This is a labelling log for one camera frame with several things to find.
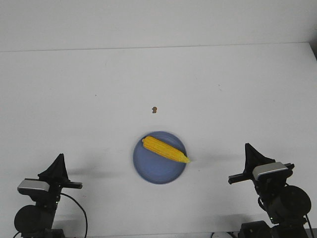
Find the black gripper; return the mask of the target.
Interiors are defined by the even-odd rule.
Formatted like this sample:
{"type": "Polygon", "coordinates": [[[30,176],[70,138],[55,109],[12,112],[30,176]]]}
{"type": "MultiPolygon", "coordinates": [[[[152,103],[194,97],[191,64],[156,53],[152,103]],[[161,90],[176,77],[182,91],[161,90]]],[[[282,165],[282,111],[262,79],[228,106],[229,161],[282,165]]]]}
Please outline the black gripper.
{"type": "Polygon", "coordinates": [[[68,178],[64,154],[59,154],[54,162],[38,174],[39,180],[49,185],[48,191],[38,191],[39,196],[59,195],[63,188],[82,189],[81,182],[73,182],[68,178]]]}
{"type": "Polygon", "coordinates": [[[264,155],[262,155],[260,152],[258,152],[250,143],[245,144],[245,167],[242,174],[232,175],[228,177],[229,184],[242,182],[246,180],[252,180],[252,181],[265,181],[268,179],[286,179],[293,174],[293,169],[295,168],[295,165],[292,163],[284,164],[288,169],[285,171],[268,174],[263,177],[261,177],[259,180],[255,180],[252,172],[255,167],[275,163],[274,159],[267,158],[264,155]]]}

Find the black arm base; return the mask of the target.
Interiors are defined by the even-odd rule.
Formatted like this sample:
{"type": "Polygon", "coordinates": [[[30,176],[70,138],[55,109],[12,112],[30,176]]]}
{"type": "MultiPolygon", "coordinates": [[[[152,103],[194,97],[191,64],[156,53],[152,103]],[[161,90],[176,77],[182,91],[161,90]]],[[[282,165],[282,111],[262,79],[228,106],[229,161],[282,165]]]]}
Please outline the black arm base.
{"type": "Polygon", "coordinates": [[[265,221],[256,221],[243,223],[238,238],[272,238],[272,235],[265,221]]]}

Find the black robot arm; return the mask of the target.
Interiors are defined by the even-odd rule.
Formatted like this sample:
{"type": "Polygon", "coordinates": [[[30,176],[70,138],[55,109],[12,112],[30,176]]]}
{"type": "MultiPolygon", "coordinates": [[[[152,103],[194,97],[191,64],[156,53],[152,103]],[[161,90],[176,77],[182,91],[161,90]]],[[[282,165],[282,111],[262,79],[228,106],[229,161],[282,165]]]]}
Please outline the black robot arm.
{"type": "Polygon", "coordinates": [[[22,195],[29,196],[34,205],[19,209],[14,218],[14,226],[22,238],[64,238],[63,229],[54,229],[53,221],[60,197],[71,199],[82,210],[85,218],[85,234],[88,233],[88,218],[84,208],[73,197],[62,192],[64,188],[81,189],[81,182],[68,178],[64,154],[59,154],[54,162],[38,178],[25,178],[17,187],[22,195]]]}
{"type": "Polygon", "coordinates": [[[229,176],[229,184],[250,180],[258,195],[258,205],[267,213],[273,227],[265,221],[243,223],[239,238],[308,238],[304,225],[309,224],[312,202],[301,188],[289,185],[295,165],[265,157],[251,144],[245,144],[245,167],[242,173],[229,176]]]}

